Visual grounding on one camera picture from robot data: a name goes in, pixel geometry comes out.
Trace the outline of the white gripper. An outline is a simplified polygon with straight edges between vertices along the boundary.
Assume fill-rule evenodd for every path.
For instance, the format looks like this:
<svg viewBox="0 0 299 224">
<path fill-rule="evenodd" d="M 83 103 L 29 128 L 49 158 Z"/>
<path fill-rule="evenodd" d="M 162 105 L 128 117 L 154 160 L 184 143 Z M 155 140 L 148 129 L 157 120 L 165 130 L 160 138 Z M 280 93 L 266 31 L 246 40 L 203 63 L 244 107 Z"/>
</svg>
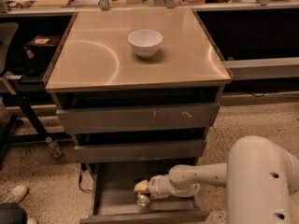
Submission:
<svg viewBox="0 0 299 224">
<path fill-rule="evenodd" d="M 199 189 L 199 184 L 179 188 L 171 182 L 169 175 L 156 175 L 150 181 L 142 180 L 135 184 L 134 192 L 149 193 L 151 199 L 165 199 L 170 196 L 189 198 L 195 196 Z"/>
</svg>

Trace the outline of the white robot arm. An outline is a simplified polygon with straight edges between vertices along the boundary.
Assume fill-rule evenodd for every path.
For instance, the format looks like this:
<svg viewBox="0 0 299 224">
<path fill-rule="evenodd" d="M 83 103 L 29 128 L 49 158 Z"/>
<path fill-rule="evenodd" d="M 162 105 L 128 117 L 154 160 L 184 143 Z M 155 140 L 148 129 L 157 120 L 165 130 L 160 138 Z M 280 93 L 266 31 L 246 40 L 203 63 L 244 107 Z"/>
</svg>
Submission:
<svg viewBox="0 0 299 224">
<path fill-rule="evenodd" d="M 292 224 L 290 196 L 299 190 L 299 159 L 273 141 L 249 135 L 238 139 L 226 163 L 176 165 L 135 185 L 136 202 L 192 197 L 202 184 L 227 191 L 228 224 Z"/>
</svg>

